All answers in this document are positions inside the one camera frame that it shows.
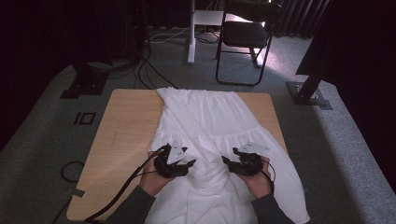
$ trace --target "black chair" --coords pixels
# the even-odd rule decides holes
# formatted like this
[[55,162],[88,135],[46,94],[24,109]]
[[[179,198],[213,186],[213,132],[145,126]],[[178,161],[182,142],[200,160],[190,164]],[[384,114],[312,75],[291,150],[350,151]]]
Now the black chair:
[[[241,85],[241,86],[256,86],[262,81],[262,74],[264,72],[265,63],[267,61],[268,51],[271,46],[272,33],[274,27],[279,21],[282,13],[282,7],[276,3],[267,2],[252,2],[252,1],[232,1],[224,8],[224,14],[221,22],[220,36],[218,50],[216,53],[217,67],[216,80],[222,84]],[[238,16],[246,21],[226,21],[226,16],[232,14]],[[249,48],[250,52],[238,52],[222,50],[222,44],[229,47]],[[229,82],[219,79],[219,63],[220,54],[227,53],[242,53],[253,54],[253,62],[257,62],[257,57],[266,48],[263,59],[262,70],[259,80],[254,83],[240,83]]]

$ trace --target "fabric fold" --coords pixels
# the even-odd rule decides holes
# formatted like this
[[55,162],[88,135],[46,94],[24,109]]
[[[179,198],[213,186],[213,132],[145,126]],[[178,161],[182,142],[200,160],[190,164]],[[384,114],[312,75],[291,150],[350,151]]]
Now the fabric fold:
[[197,161],[186,176],[177,177],[156,196],[146,223],[257,223],[248,188],[221,159],[237,161],[232,148],[248,141],[262,146],[257,153],[270,158],[276,170],[279,207],[295,223],[309,220],[292,161],[236,93],[173,88],[157,92],[164,108],[149,150],[178,141],[188,148],[183,161]]

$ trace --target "wooden table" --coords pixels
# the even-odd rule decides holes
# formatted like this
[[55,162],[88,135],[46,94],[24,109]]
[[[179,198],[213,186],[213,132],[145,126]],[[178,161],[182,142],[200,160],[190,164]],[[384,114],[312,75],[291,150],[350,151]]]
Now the wooden table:
[[[265,93],[238,93],[259,123],[286,150],[271,97]],[[114,90],[92,143],[77,189],[67,210],[71,220],[84,220],[102,209],[118,193],[134,170],[147,158],[151,140],[163,112],[156,91]],[[132,192],[140,178],[98,220],[105,220]]]

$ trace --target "hand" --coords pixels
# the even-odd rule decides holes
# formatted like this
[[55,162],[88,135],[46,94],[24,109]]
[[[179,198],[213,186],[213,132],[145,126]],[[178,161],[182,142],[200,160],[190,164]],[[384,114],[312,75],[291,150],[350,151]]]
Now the hand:
[[[263,163],[262,171],[271,177],[271,174],[268,172],[268,162],[270,162],[270,159],[264,156],[261,156],[261,158]],[[271,193],[271,183],[262,173],[258,172],[254,176],[239,175],[239,177],[245,182],[248,191],[254,198],[260,198]]]
[[[154,158],[148,161],[148,163],[143,167],[143,173],[155,171]],[[157,172],[142,175],[140,178],[139,186],[147,194],[154,196],[158,194],[165,185],[171,182],[174,178],[165,178],[158,174]]]

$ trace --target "black tripod base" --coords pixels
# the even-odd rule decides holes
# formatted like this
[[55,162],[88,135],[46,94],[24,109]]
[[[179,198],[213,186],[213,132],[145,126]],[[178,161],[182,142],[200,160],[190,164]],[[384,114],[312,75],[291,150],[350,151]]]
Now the black tripod base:
[[310,98],[304,98],[299,95],[303,82],[286,82],[286,84],[295,105],[318,105],[322,110],[332,110],[330,102],[323,98],[319,89],[316,89]]
[[101,95],[108,73],[92,72],[92,77],[92,80],[82,85],[77,75],[69,90],[64,91],[61,99],[77,99],[80,95]]

